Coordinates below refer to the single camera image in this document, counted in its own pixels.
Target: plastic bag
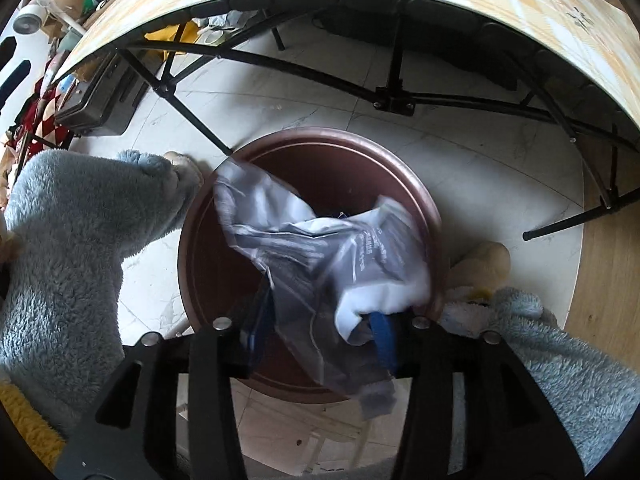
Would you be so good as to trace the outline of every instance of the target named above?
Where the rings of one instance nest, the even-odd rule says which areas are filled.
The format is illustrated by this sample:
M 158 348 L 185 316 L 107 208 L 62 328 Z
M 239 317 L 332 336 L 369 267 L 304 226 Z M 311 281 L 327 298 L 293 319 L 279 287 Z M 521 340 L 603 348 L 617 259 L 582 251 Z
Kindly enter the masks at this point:
M 264 272 L 276 331 L 318 382 L 360 399 L 363 416 L 389 413 L 391 376 L 380 364 L 367 314 L 429 299 L 424 248 L 409 213 L 390 198 L 349 218 L 316 218 L 285 184 L 232 160 L 214 184 L 230 247 Z

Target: person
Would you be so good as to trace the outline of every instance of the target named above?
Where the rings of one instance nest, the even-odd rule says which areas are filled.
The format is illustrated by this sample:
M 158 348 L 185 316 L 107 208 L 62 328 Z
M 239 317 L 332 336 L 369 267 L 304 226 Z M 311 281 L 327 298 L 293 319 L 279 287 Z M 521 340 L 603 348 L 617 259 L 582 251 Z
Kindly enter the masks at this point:
M 37 428 L 24 435 L 47 466 L 123 359 L 117 299 L 124 258 L 179 228 L 202 181 L 177 153 L 128 151 L 107 160 L 55 150 L 35 156 L 16 183 L 5 229 L 0 222 L 0 260 L 15 258 L 8 276 L 0 274 L 0 365 L 13 383 L 3 397 L 0 376 L 0 400 L 6 407 L 10 399 L 14 421 Z M 560 330 L 536 296 L 504 287 L 509 272 L 501 244 L 472 250 L 450 270 L 439 323 L 471 338 L 500 333 L 588 472 L 638 407 L 640 379 Z M 327 478 L 388 478 L 392 465 Z

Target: tile floor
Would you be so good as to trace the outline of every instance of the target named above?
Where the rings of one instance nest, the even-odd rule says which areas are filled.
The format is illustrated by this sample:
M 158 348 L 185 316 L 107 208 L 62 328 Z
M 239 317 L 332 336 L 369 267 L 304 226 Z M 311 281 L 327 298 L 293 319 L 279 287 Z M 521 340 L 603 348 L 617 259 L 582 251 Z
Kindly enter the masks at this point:
M 280 33 L 287 45 L 283 53 L 278 53 L 269 34 L 243 48 L 312 66 L 368 88 L 385 81 L 390 57 L 386 48 L 331 36 L 306 18 L 280 27 Z M 191 59 L 178 57 L 174 73 Z M 422 92 L 468 93 L 512 102 L 526 93 L 525 89 L 515 94 L 504 91 L 481 76 L 417 54 L 405 57 L 402 78 L 405 88 Z M 558 128 L 453 108 L 418 107 L 412 118 L 385 114 L 319 84 L 228 60 L 212 60 L 182 81 L 176 95 L 234 148 L 296 126 L 340 128 L 382 144 L 411 166 L 432 194 L 452 262 L 481 240 L 502 242 L 511 251 L 511 284 L 538 294 L 558 321 L 565 322 L 580 261 L 582 228 L 522 240 L 524 230 L 582 211 L 580 160 Z M 72 145 L 73 150 L 98 156 L 114 156 L 127 148 L 183 152 L 204 171 L 224 160 L 213 144 L 153 93 L 143 99 L 122 136 L 85 137 Z M 179 232 L 171 234 L 126 261 L 118 304 L 125 343 L 132 344 L 148 330 L 166 333 L 185 316 L 176 269 L 179 237 Z M 306 415 L 291 415 L 285 404 L 234 384 L 244 453 L 298 474 L 317 441 L 318 422 Z M 324 408 L 324 420 L 358 418 L 353 403 Z M 395 453 L 405 409 L 402 394 L 396 411 L 373 423 L 363 463 Z M 362 424 L 354 420 L 349 423 Z M 343 467 L 352 452 L 352 443 L 327 440 L 318 467 Z

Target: bolt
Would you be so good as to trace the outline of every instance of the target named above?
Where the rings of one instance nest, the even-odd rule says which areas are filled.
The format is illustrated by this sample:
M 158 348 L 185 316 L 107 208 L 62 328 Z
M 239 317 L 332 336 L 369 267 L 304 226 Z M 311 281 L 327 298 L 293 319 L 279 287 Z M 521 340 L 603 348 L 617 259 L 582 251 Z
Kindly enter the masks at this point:
M 500 334 L 494 332 L 493 330 L 482 332 L 482 339 L 484 339 L 484 341 L 489 343 L 490 345 L 497 345 L 502 340 Z
M 216 330 L 226 330 L 231 325 L 231 320 L 228 317 L 217 317 L 213 320 L 213 328 Z
M 416 316 L 412 319 L 411 324 L 418 330 L 427 330 L 431 326 L 431 321 L 424 316 Z
M 162 336 L 158 332 L 147 332 L 140 338 L 144 346 L 153 346 L 157 344 Z

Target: brown trash can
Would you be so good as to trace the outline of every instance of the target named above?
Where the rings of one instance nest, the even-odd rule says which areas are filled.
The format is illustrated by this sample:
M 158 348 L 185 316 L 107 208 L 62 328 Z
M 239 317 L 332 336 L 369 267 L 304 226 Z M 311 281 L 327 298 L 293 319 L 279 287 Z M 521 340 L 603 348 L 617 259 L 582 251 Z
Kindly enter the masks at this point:
M 432 319 L 439 317 L 444 293 L 440 215 L 422 182 L 393 153 L 349 132 L 293 128 L 254 140 L 232 156 L 290 184 L 318 216 L 367 211 L 379 195 L 401 203 L 418 226 L 431 272 L 433 296 L 426 313 Z M 178 248 L 180 294 L 194 330 L 225 315 L 243 296 L 254 294 L 261 279 L 253 264 L 226 244 L 214 204 L 215 179 L 213 173 L 191 205 Z M 343 400 L 313 382 L 276 335 L 245 383 L 290 402 Z

